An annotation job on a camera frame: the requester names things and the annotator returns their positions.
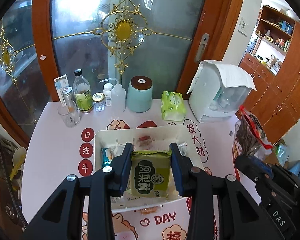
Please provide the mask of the teal canister brown lid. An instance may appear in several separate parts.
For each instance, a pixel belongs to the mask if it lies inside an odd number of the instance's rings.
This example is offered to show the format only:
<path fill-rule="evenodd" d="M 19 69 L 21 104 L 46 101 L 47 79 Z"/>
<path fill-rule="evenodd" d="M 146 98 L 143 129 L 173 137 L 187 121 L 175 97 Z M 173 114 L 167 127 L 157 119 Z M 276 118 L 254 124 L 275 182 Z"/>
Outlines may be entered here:
<path fill-rule="evenodd" d="M 143 113 L 148 111 L 152 104 L 152 93 L 153 83 L 149 77 L 133 77 L 128 87 L 128 109 L 136 113 Z"/>

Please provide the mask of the small metal can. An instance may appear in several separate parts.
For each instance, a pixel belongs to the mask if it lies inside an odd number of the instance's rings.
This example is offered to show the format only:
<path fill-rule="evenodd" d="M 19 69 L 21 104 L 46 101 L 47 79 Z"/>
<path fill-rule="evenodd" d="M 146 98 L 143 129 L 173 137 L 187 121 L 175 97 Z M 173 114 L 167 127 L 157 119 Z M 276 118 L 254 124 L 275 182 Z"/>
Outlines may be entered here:
<path fill-rule="evenodd" d="M 76 103 L 74 99 L 74 91 L 72 87 L 68 86 L 63 88 L 62 90 L 63 98 L 66 107 L 68 108 L 68 112 L 72 113 L 76 110 Z"/>

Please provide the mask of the small white pill bottle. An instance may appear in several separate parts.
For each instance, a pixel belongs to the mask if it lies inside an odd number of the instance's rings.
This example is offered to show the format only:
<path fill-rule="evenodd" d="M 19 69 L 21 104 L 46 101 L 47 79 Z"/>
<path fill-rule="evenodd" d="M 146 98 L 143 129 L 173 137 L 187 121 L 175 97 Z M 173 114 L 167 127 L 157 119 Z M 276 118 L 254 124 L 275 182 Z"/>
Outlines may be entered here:
<path fill-rule="evenodd" d="M 111 83 L 105 83 L 103 87 L 103 94 L 105 96 L 106 106 L 110 107 L 112 105 L 111 101 L 111 91 L 113 85 Z"/>

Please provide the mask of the white plastic storage bin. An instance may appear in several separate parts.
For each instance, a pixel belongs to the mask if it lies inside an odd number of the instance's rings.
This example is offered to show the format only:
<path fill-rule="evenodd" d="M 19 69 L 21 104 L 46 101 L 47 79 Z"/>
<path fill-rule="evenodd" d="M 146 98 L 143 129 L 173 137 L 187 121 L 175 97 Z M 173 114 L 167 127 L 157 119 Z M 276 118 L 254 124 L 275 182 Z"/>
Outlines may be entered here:
<path fill-rule="evenodd" d="M 111 163 L 123 153 L 125 145 L 133 146 L 132 167 L 127 187 L 121 197 L 111 198 L 114 210 L 161 205 L 180 198 L 171 170 L 172 151 L 176 143 L 182 156 L 193 166 L 202 162 L 184 125 L 99 131 L 95 135 L 95 168 Z"/>

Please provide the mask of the white squeeze bottle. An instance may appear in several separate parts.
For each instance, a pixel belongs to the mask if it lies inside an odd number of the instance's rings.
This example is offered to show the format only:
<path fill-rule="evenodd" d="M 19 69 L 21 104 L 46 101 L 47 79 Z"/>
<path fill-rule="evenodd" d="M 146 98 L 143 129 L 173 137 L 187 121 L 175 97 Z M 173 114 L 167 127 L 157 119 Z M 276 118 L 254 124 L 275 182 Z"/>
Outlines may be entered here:
<path fill-rule="evenodd" d="M 111 91 L 111 107 L 113 107 L 113 109 L 117 111 L 117 113 L 124 112 L 126 109 L 126 90 L 119 83 L 118 79 L 110 77 L 99 81 L 99 83 L 111 83 L 113 85 Z"/>

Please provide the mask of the small glass jar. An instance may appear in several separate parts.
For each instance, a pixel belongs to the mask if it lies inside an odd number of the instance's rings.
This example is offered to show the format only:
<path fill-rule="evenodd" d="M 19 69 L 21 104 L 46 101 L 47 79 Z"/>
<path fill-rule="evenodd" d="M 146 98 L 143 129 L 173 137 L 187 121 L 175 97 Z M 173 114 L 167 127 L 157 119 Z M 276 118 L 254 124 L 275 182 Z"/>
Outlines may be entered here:
<path fill-rule="evenodd" d="M 94 103 L 94 109 L 97 112 L 104 111 L 106 107 L 106 101 L 105 101 L 105 96 L 103 93 L 95 93 L 92 96 L 92 100 Z"/>

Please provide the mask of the blue white snack packet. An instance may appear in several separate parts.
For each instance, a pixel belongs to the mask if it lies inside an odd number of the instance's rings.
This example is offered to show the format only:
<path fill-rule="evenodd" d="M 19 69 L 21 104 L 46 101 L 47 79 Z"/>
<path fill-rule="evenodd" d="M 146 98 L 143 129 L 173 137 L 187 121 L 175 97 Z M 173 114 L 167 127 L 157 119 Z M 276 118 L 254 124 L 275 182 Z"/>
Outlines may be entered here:
<path fill-rule="evenodd" d="M 106 147 L 101 148 L 101 155 L 102 155 L 102 167 L 109 166 L 113 159 L 113 151 L 115 147 Z"/>

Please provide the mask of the white countertop appliance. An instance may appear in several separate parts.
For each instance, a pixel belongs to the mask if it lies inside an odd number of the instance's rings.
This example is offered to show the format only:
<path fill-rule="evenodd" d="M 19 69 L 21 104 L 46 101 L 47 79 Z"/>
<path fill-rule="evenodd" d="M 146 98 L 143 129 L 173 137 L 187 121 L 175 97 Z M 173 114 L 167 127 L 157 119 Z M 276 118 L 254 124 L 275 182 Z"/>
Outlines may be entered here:
<path fill-rule="evenodd" d="M 189 106 L 200 123 L 232 117 L 253 89 L 225 88 L 216 67 L 204 67 L 189 97 Z"/>

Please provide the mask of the green tissue pack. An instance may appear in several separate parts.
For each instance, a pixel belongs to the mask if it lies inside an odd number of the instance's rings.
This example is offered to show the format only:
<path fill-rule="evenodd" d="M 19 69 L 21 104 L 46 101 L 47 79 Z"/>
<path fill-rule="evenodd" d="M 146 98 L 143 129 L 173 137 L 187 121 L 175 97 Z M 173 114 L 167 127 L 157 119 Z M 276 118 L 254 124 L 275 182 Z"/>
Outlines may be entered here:
<path fill-rule="evenodd" d="M 181 122 L 186 116 L 186 107 L 180 93 L 163 91 L 161 97 L 161 116 L 166 121 Z"/>

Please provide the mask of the white cloth on appliance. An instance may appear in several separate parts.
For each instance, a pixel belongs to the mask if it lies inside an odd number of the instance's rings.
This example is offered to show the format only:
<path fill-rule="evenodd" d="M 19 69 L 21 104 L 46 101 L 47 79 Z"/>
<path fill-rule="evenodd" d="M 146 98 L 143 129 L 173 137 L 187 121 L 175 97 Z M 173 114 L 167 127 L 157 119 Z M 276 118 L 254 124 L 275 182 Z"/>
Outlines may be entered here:
<path fill-rule="evenodd" d="M 244 86 L 257 91 L 253 78 L 241 67 L 233 64 L 224 64 L 222 61 L 204 60 L 199 64 L 186 94 L 192 92 L 203 68 L 208 66 L 217 68 L 217 72 L 219 73 L 221 82 L 225 88 Z"/>

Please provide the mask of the green pastry packet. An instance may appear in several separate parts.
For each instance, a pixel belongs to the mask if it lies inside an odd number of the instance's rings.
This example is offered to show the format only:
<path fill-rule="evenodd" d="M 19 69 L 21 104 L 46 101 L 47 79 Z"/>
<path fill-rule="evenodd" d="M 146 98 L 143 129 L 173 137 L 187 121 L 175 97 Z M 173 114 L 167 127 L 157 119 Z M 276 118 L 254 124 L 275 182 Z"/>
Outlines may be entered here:
<path fill-rule="evenodd" d="M 131 153 L 130 192 L 136 197 L 165 197 L 170 180 L 171 155 L 168 151 Z"/>

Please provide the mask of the dried nuts clear bag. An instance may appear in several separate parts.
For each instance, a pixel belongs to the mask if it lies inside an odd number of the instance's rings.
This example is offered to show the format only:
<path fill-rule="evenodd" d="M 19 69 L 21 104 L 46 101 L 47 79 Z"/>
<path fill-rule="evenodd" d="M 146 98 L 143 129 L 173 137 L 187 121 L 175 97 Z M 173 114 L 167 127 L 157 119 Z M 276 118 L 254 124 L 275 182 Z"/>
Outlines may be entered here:
<path fill-rule="evenodd" d="M 234 159 L 239 155 L 255 156 L 260 160 L 271 154 L 272 144 L 268 141 L 258 118 L 243 105 L 239 107 L 241 118 L 235 124 L 232 154 Z"/>

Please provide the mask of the wooden cabinet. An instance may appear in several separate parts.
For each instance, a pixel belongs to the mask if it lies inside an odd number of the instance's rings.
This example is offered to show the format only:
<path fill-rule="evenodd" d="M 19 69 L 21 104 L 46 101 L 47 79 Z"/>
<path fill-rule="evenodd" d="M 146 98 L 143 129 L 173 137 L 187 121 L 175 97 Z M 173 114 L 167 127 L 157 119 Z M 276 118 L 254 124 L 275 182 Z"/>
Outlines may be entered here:
<path fill-rule="evenodd" d="M 256 86 L 243 105 L 257 116 L 275 144 L 300 119 L 300 23 L 265 5 L 255 33 L 260 42 L 284 55 L 283 60 L 271 55 L 269 63 L 263 64 L 256 54 L 245 53 L 239 64 Z"/>

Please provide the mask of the glass bottle green label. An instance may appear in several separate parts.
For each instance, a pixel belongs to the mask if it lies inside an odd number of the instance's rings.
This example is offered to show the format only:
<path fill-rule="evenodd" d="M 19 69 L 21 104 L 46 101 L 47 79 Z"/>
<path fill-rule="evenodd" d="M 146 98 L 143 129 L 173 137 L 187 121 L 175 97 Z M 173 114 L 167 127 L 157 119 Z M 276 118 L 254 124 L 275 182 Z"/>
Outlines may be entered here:
<path fill-rule="evenodd" d="M 93 101 L 89 81 L 83 76 L 81 69 L 74 71 L 75 80 L 72 85 L 78 109 L 83 113 L 93 110 Z"/>

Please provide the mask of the clear drinking glass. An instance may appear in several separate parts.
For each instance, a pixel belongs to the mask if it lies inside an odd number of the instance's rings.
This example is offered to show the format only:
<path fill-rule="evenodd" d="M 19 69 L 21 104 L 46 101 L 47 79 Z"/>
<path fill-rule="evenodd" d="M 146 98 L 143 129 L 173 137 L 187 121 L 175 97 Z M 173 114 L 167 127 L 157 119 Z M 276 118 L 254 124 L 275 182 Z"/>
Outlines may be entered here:
<path fill-rule="evenodd" d="M 76 107 L 68 108 L 67 106 L 59 106 L 57 112 L 68 128 L 73 128 L 80 123 L 81 118 Z"/>

